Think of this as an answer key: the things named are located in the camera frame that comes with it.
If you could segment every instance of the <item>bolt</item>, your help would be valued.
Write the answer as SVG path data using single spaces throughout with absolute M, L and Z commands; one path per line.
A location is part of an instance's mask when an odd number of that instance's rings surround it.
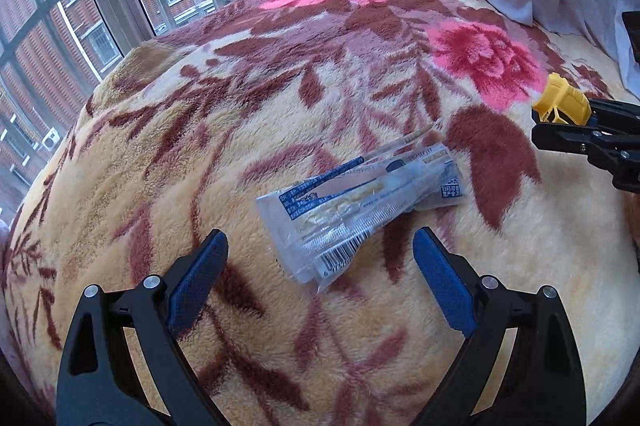
M 93 298 L 96 294 L 98 294 L 98 286 L 90 285 L 86 289 L 84 289 L 84 295 L 87 298 Z
M 482 277 L 482 285 L 487 289 L 498 289 L 498 281 L 493 276 Z
M 156 287 L 158 287 L 158 285 L 160 285 L 160 277 L 156 275 L 147 276 L 145 278 L 145 281 L 143 282 L 143 285 L 147 289 L 155 289 Z
M 556 289 L 554 289 L 550 285 L 547 285 L 542 290 L 542 294 L 544 294 L 547 298 L 550 298 L 550 299 L 555 298 L 556 296 L 558 296 L 558 292 L 556 291 Z

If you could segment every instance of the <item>floral blanket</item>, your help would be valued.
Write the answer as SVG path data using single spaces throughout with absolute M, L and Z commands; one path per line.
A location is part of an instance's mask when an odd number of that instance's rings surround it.
M 4 295 L 38 401 L 54 412 L 86 285 L 133 287 L 219 228 L 228 265 L 180 345 L 231 424 L 409 424 L 462 344 L 412 258 L 414 231 L 428 225 L 478 273 L 558 289 L 593 418 L 640 345 L 640 277 L 609 174 L 531 145 L 530 103 L 549 72 L 630 99 L 615 63 L 585 39 L 522 27 L 485 0 L 238 0 L 133 50 L 87 101 L 12 229 Z M 303 297 L 255 198 L 439 118 L 468 201 L 401 216 L 327 294 Z M 497 370 L 480 407 L 499 381 Z

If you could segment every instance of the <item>plastic package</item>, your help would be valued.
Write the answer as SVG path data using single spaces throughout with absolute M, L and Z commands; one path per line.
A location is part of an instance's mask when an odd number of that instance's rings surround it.
M 401 213 L 462 202 L 466 183 L 447 147 L 411 146 L 429 129 L 257 199 L 289 275 L 317 294 L 348 268 L 364 240 Z

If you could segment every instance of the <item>blue gripper pad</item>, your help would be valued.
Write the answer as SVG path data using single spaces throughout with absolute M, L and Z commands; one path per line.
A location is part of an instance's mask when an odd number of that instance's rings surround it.
M 193 326 L 225 267 L 228 244 L 222 231 L 208 237 L 201 247 L 198 258 L 169 296 L 166 326 L 174 338 Z
M 449 326 L 468 338 L 476 330 L 473 298 L 438 245 L 424 229 L 414 235 L 414 259 Z

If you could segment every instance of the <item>yellow object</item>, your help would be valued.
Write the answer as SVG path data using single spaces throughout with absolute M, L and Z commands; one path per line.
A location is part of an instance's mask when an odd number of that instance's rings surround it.
M 544 123 L 586 125 L 591 117 L 586 96 L 555 72 L 549 74 L 545 91 L 532 108 Z

